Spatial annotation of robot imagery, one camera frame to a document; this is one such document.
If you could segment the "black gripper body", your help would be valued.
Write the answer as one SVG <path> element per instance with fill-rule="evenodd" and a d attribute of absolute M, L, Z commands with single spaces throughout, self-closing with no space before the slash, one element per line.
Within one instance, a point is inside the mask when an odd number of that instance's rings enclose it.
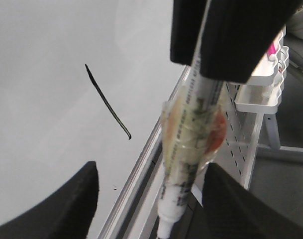
<path fill-rule="evenodd" d="M 204 0 L 175 0 L 170 59 L 191 65 L 205 11 Z M 245 84 L 301 0 L 213 0 L 201 43 L 204 77 Z"/>

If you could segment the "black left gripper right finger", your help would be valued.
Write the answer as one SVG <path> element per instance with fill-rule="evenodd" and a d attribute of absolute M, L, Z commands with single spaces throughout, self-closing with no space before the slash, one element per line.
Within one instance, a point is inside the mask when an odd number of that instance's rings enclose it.
<path fill-rule="evenodd" d="M 237 183 L 218 164 L 209 164 L 189 239 L 303 239 L 303 228 L 280 215 Z"/>

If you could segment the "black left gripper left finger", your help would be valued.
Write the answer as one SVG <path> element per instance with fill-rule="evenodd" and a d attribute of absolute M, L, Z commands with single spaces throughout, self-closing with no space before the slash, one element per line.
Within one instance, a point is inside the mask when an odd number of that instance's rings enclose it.
<path fill-rule="evenodd" d="M 99 175 L 88 161 L 44 201 L 0 226 L 0 239 L 85 239 L 97 210 Z"/>

